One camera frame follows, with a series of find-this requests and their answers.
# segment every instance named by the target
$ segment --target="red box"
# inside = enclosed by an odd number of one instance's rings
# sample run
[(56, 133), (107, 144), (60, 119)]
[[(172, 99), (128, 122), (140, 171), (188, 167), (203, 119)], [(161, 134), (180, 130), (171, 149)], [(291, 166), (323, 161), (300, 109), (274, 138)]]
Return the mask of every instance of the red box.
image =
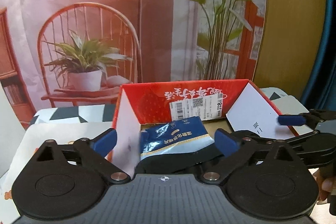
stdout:
[(250, 80), (203, 80), (122, 85), (113, 118), (118, 141), (113, 163), (129, 175), (140, 159), (142, 124), (171, 122), (169, 103), (223, 93), (222, 117), (237, 130), (251, 130), (262, 137), (287, 139), (297, 133), (279, 126), (281, 112)]

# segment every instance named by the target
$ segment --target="blue packet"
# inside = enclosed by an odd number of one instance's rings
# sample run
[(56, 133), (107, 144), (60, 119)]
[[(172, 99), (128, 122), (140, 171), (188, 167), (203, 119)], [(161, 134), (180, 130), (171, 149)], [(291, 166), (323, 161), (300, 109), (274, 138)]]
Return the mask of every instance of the blue packet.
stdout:
[(153, 155), (195, 152), (213, 142), (201, 119), (190, 117), (142, 130), (140, 159)]

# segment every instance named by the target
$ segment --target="human hand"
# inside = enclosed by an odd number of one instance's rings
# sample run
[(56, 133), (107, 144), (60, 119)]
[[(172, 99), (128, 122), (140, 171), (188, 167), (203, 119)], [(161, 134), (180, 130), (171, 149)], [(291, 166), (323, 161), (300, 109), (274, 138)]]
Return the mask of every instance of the human hand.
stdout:
[(336, 180), (336, 177), (324, 179), (320, 174), (320, 170), (317, 170), (313, 174), (313, 177), (315, 178), (317, 185), (319, 186), (319, 200), (325, 201), (328, 195), (333, 190), (333, 185)]

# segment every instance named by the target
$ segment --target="chair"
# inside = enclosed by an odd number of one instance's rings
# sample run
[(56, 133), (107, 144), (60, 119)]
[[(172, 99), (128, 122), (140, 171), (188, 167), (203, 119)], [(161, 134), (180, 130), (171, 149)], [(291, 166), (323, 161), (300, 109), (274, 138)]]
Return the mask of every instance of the chair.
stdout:
[(64, 93), (64, 90), (71, 88), (67, 72), (60, 73), (62, 68), (55, 69), (45, 64), (61, 56), (55, 52), (55, 43), (73, 44), (68, 30), (86, 39), (109, 38), (109, 47), (119, 48), (120, 54), (132, 60), (117, 61), (117, 67), (107, 68), (107, 76), (120, 75), (134, 83), (142, 81), (139, 40), (132, 23), (112, 7), (98, 3), (76, 3), (53, 14), (44, 23), (38, 36), (38, 56), (47, 93), (41, 99), (49, 100), (52, 107), (55, 107), (55, 102), (72, 102), (74, 106), (78, 102), (114, 103), (119, 93), (118, 88), (107, 91), (109, 94), (97, 92), (97, 96), (90, 97)]

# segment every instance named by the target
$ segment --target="screw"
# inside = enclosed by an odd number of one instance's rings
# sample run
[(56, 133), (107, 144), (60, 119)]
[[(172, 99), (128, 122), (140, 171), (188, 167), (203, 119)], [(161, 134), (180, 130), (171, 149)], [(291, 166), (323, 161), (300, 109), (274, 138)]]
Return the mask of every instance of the screw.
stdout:
[(123, 172), (115, 172), (111, 175), (111, 179), (116, 181), (122, 181), (127, 178), (127, 174)]
[(215, 172), (208, 172), (203, 175), (203, 178), (205, 178), (206, 180), (210, 180), (210, 181), (218, 180), (219, 177), (220, 175)]

